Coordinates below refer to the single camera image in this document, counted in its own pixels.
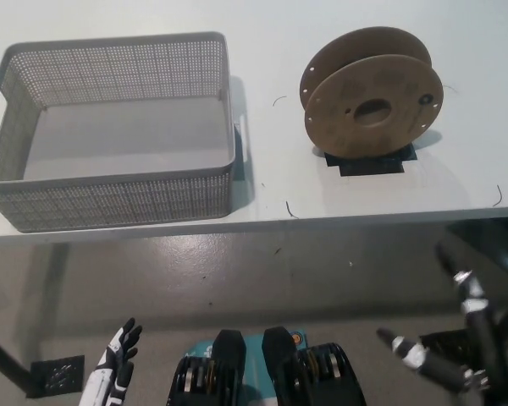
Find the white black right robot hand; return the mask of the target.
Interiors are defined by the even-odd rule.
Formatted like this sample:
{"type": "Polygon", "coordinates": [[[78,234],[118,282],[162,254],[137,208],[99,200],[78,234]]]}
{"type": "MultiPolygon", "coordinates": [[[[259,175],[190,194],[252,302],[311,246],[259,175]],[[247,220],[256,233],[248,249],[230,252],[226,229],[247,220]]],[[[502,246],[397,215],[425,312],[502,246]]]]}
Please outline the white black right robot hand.
{"type": "Polygon", "coordinates": [[[387,328],[380,327],[377,336],[407,369],[447,392],[473,390],[481,394],[485,405],[508,405],[508,358],[492,306],[470,267],[460,265],[442,244],[435,246],[435,254],[456,287],[469,342],[482,362],[481,368],[459,366],[387,328]]]}

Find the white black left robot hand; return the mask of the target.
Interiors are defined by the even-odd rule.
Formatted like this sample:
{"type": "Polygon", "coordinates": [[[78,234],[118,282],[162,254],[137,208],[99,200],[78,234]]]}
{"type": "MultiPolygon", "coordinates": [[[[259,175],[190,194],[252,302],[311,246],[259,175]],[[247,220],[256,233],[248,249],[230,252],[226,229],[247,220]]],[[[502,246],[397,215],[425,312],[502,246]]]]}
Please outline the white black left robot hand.
{"type": "Polygon", "coordinates": [[[123,405],[134,371],[142,326],[130,318],[118,329],[89,375],[79,406],[123,405]]]}

